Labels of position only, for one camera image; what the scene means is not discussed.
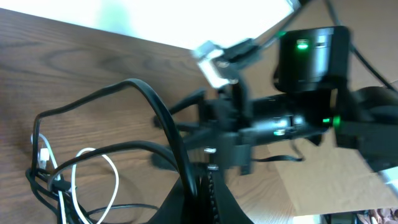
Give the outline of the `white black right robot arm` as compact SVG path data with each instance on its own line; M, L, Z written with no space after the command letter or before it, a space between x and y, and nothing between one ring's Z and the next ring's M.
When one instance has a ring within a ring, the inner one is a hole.
M219 170L238 166L252 171L252 149L279 141L304 138L318 146L323 134L335 130L338 147L359 151L375 172L397 167L397 93L369 86L348 89L350 32L345 26L293 30L276 35L279 65L273 84L278 93L253 99L239 74L262 50L246 39L223 49L205 42L193 51L217 98L204 90L173 105L178 113L192 105L198 121L178 123L189 150L204 148Z

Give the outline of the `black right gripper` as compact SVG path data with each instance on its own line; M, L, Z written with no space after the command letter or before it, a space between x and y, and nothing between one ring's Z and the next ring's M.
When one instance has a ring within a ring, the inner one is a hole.
M197 105L197 122L175 123L177 129L188 133L182 138L188 151L208 151L208 162L191 163L193 173L225 172L232 167L238 167L241 175L250 174L254 145L252 101L246 97L233 98L226 94L207 100L205 92L204 89L196 90L169 108L170 114L175 114ZM178 165L170 146L150 142L149 151L152 153L153 166L178 172Z

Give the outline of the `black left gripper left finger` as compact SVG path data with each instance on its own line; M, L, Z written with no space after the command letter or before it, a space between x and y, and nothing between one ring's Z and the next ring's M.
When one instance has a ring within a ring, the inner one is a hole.
M150 218L149 224L197 224L198 215L198 195L191 197L181 178L178 178L158 211Z

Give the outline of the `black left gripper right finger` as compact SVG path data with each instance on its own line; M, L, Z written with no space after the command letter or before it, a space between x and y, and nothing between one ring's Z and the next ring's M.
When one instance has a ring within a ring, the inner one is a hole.
M243 212L218 171L201 178L201 217L211 224L253 224Z

